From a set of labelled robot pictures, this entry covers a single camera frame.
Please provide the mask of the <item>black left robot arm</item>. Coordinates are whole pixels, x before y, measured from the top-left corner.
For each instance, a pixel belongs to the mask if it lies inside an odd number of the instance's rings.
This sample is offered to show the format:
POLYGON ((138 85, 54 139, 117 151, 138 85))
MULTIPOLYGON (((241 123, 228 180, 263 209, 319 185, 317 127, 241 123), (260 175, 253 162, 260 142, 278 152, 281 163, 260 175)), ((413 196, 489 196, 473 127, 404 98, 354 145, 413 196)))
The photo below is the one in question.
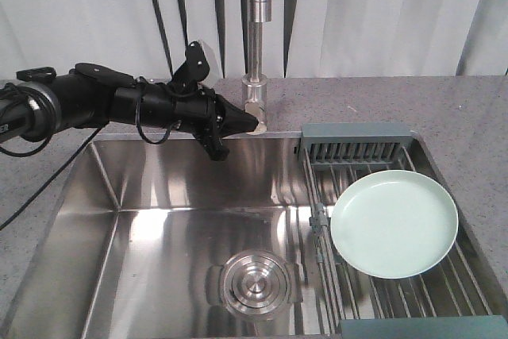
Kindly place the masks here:
POLYGON ((3 148, 2 153, 32 156, 54 135, 66 129, 101 129, 111 122, 133 125, 143 141, 145 127, 191 134, 209 158, 223 161, 229 154, 222 140, 250 133, 257 119, 215 90, 201 86, 187 66, 168 83, 151 83, 97 64, 79 63, 66 75, 52 67, 17 73, 18 83, 1 89, 1 141, 15 137, 37 144, 27 152, 3 148))

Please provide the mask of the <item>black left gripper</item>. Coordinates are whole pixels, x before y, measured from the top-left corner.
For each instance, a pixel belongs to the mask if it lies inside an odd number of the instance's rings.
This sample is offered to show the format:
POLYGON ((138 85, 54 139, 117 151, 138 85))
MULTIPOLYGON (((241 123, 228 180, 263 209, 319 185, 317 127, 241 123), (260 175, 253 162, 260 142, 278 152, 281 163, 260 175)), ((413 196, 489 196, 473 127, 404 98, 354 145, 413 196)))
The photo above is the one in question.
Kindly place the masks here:
POLYGON ((220 94, 201 89, 175 94, 158 84, 116 90, 110 120, 136 127, 148 144, 163 144, 173 131, 191 134, 211 160, 225 160, 229 150, 221 137, 253 132, 258 120, 220 94))

